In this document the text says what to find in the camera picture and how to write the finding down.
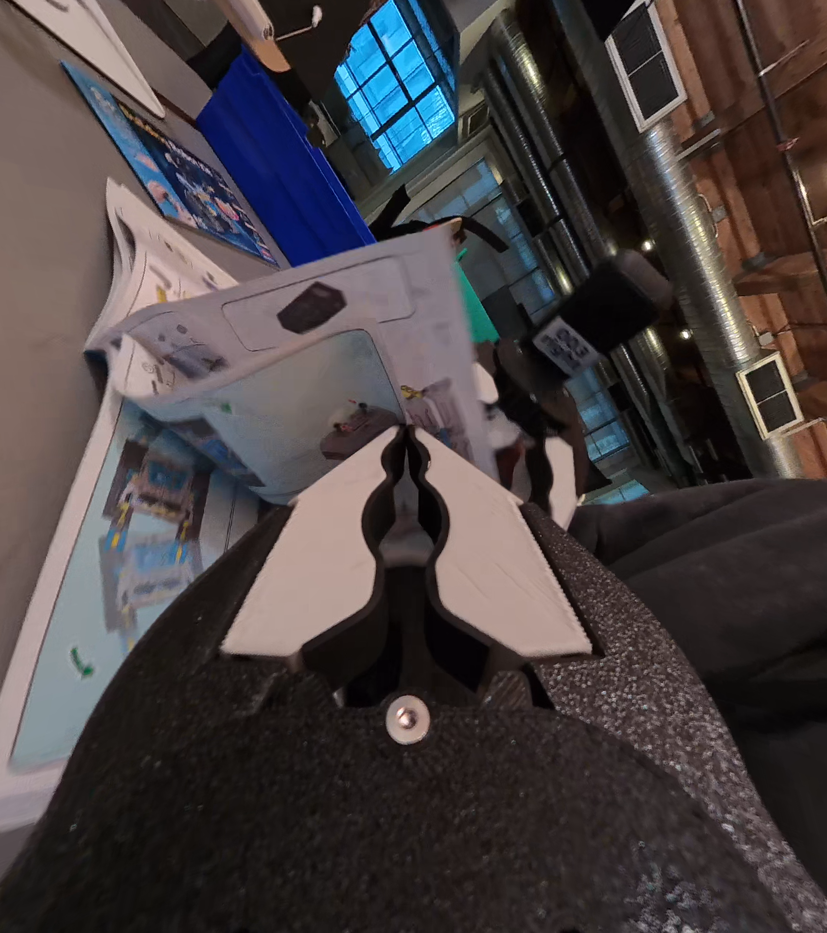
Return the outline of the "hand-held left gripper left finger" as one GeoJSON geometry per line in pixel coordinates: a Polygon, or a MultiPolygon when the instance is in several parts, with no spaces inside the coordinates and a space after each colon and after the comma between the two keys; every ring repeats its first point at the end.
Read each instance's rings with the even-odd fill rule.
{"type": "Polygon", "coordinates": [[[300,494],[222,643],[291,670],[363,673],[387,640],[382,542],[407,430],[391,427],[300,494]]]}

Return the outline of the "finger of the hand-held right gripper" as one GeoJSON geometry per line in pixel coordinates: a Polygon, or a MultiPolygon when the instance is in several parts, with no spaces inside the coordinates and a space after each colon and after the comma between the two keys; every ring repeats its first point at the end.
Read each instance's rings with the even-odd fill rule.
{"type": "Polygon", "coordinates": [[[524,432],[503,411],[495,382],[477,360],[473,362],[477,399],[484,411],[485,431],[492,449],[524,449],[524,432]]]}
{"type": "Polygon", "coordinates": [[[567,530],[579,506],[575,458],[561,437],[538,437],[526,450],[529,478],[528,502],[544,511],[562,530],[567,530]]]}

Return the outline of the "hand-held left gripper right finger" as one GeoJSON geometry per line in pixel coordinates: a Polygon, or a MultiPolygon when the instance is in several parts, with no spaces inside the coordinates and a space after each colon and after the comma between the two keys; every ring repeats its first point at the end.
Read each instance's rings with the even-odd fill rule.
{"type": "Polygon", "coordinates": [[[592,655],[521,501],[419,427],[408,430],[407,457],[440,616],[523,660],[592,655]]]}

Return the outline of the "white instruction booklet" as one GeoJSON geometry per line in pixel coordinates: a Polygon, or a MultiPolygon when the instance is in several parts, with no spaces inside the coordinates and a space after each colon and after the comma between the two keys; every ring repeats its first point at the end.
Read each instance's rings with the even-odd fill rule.
{"type": "Polygon", "coordinates": [[[128,653],[261,506],[397,426],[497,477],[438,231],[238,285],[111,178],[105,205],[84,351],[107,379],[0,690],[0,834],[39,819],[128,653]]]}

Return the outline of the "blue cover booklet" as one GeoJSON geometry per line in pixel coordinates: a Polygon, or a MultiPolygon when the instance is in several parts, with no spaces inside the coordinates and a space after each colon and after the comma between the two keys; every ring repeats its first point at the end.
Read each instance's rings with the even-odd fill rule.
{"type": "Polygon", "coordinates": [[[60,64],[163,216],[279,267],[244,204],[218,170],[85,71],[60,64]]]}

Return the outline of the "person's right forearm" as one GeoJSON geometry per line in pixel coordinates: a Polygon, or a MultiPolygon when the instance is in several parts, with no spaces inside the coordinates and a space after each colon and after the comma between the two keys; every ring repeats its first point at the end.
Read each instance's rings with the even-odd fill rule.
{"type": "Polygon", "coordinates": [[[827,895],[827,481],[588,505],[569,532],[673,637],[827,895]]]}

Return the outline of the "white desk stand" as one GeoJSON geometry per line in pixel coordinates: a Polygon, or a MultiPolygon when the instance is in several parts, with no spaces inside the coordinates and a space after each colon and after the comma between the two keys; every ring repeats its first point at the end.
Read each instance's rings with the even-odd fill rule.
{"type": "Polygon", "coordinates": [[[153,116],[166,112],[96,1],[13,1],[153,116]]]}

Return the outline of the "teal plastic bin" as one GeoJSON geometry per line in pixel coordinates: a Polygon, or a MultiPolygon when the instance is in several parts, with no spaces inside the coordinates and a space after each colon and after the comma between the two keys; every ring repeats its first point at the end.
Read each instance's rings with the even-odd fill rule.
{"type": "Polygon", "coordinates": [[[455,258],[455,272],[461,293],[466,320],[473,344],[496,344],[500,335],[491,321],[487,310],[477,297],[474,287],[462,269],[461,260],[465,257],[467,249],[462,247],[455,258]]]}

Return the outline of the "white vent grille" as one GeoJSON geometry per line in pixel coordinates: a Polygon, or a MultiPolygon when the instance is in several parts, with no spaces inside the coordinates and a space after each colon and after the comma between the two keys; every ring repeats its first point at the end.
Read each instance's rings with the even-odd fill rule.
{"type": "Polygon", "coordinates": [[[801,405],[779,352],[740,369],[735,379],[762,439],[787,435],[804,424],[801,405]]]}
{"type": "Polygon", "coordinates": [[[656,2],[633,2],[605,45],[639,133],[686,103],[687,90],[656,2]]]}

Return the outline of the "paned window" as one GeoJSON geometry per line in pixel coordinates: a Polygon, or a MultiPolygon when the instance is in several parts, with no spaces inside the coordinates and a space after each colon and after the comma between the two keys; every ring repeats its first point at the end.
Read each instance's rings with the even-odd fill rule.
{"type": "Polygon", "coordinates": [[[397,173],[457,120],[458,33],[442,2],[373,2],[334,90],[375,165],[397,173]]]}

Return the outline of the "blue plastic bin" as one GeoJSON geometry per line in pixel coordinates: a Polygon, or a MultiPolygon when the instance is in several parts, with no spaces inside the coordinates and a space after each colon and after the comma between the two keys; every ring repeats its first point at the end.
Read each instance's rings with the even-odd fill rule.
{"type": "Polygon", "coordinates": [[[375,243],[305,123],[251,52],[231,64],[197,127],[292,266],[375,243]]]}

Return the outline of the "silver air duct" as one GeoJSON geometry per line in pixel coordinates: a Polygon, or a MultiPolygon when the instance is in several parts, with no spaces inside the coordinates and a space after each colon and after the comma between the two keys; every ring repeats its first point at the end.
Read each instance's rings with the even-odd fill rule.
{"type": "Polygon", "coordinates": [[[679,158],[672,121],[660,119],[637,135],[628,155],[637,204],[747,466],[756,477],[802,479],[793,441],[760,436],[739,385],[737,373],[756,363],[760,350],[716,236],[701,218],[703,203],[679,158]]]}

